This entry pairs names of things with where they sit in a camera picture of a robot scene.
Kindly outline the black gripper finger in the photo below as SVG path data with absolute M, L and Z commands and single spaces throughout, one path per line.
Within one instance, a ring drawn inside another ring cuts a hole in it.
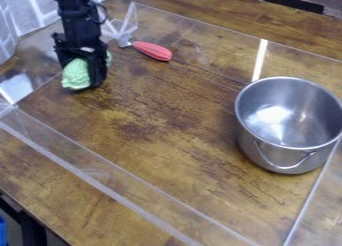
M 106 52 L 90 52 L 86 55 L 89 87 L 98 87 L 106 79 Z

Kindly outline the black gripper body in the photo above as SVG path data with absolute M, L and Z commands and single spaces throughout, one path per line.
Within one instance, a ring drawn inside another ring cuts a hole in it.
M 106 45 L 101 42 L 100 4 L 93 0 L 54 0 L 62 33 L 53 33 L 54 51 L 61 67 L 76 58 L 104 60 Z

